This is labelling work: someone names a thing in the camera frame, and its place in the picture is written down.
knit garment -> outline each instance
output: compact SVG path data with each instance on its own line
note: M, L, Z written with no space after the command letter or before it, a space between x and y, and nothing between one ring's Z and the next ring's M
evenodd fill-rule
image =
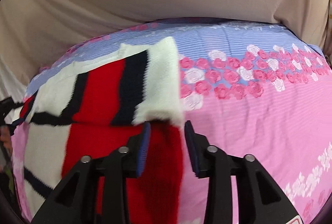
M25 103L24 184L32 215L83 155L106 156L139 134L144 121L163 120L151 123L142 176L127 179L129 215L137 224L176 224L183 172L176 46L167 38L144 51L122 46L117 55L130 53L82 73L69 66ZM100 180L97 212L102 186Z

silver rivet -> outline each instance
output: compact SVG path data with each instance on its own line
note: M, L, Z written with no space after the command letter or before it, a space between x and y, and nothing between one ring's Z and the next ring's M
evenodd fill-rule
M81 162L82 163L89 163L91 161L91 157L88 155L82 156L81 157Z
M210 153L215 153L218 151L218 148L213 146L213 145L210 145L207 150L210 152Z
M255 157L252 154L246 154L244 158L249 162L255 161Z
M122 146L122 147L119 148L119 152L121 154L128 153L129 152L129 148L126 147L126 146Z

pink fabric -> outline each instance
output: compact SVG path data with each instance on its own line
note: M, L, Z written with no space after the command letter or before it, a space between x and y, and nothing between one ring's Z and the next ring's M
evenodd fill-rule
M29 206L27 204L27 198L24 191L24 153L25 146L28 141L29 124L24 122L18 126L15 130L14 136L12 136L13 144L13 169L16 179L17 193L22 209L22 216L28 220L32 220Z
M304 224L310 223L332 192L332 74L329 71L318 81L308 78L307 84L286 79L283 91L277 91L272 82L261 83L262 88L245 98L220 97L217 90L216 95L203 94L195 106L201 108L186 112L195 131L206 135L210 144L235 156L255 155L293 202ZM203 223L208 180L195 178L188 154L184 158L179 222ZM233 223L237 223L238 208L233 206Z

white sticker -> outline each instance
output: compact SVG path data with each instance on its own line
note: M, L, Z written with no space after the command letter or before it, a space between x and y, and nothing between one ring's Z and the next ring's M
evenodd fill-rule
M300 216L296 216L291 221L287 222L286 224L303 224Z

metal screw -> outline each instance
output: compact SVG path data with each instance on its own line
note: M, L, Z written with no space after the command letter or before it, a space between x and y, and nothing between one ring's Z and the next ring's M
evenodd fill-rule
M249 162L255 161L255 157L252 154L246 154L244 158Z
M119 148L119 152L121 154L128 153L129 152L129 148L126 147L126 146L122 146L122 147Z
M82 163L89 163L91 161L91 157L89 155L85 155L81 157Z
M207 150L210 152L210 153L215 153L218 151L218 148L213 146L213 145L210 145Z

